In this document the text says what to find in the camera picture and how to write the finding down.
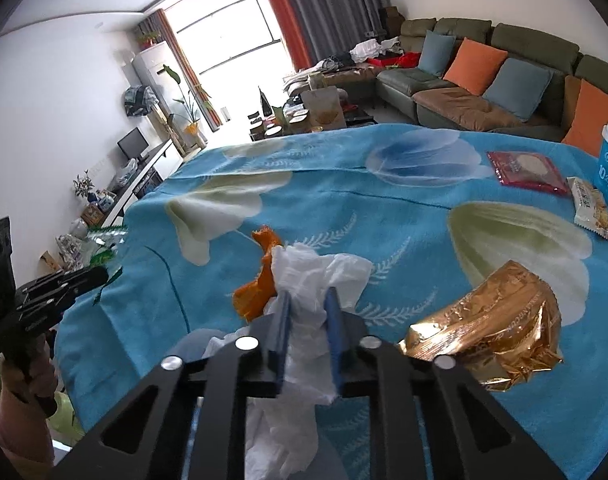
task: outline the plant leaf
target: plant leaf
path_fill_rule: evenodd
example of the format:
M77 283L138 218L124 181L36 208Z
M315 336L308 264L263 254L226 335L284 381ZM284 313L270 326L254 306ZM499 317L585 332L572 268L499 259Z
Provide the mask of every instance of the plant leaf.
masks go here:
M175 83L177 83L178 85L181 84L180 75L177 72L175 72L175 70L171 69L168 65L164 65L164 70L170 77L172 77L175 80Z

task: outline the snack wrapper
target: snack wrapper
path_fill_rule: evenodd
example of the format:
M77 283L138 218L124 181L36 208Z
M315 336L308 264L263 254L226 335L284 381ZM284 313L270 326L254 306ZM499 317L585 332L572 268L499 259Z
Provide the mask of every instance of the snack wrapper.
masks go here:
M487 152L503 186L568 195L566 181L548 156L530 152Z
M568 185L575 203L575 224L608 240L608 206L602 192L577 176L570 176Z
M548 283L508 261L461 300L412 324L404 355L456 356L487 389L506 391L562 361L561 314Z

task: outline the shiny gold packaging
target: shiny gold packaging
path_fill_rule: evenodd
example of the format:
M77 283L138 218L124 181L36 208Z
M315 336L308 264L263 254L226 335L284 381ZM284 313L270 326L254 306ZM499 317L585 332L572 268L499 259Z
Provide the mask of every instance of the shiny gold packaging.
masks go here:
M461 300L411 325L399 347L426 361L456 355L487 389L503 392L562 361L560 327L548 283L511 260Z

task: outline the floor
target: floor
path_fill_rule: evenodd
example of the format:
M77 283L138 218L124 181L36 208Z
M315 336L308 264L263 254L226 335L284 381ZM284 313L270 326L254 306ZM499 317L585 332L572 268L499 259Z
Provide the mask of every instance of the floor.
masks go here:
M375 107L365 106L364 110L371 114L378 124L411 122L402 112L390 105L384 107L383 103L379 103ZM235 119L224 123L216 132L206 132L206 137L209 140L209 144L206 148L207 150L251 142L248 135L247 121Z

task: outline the computer monitor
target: computer monitor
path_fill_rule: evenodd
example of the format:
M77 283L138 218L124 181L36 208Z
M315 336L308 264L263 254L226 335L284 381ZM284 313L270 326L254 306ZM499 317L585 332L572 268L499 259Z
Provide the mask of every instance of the computer monitor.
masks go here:
M148 147L148 142L146 142L146 139L139 131L139 128L135 128L126 137L121 139L117 145L120 147L121 151L124 152L124 155L126 155L128 160L136 158L141 161L142 153Z

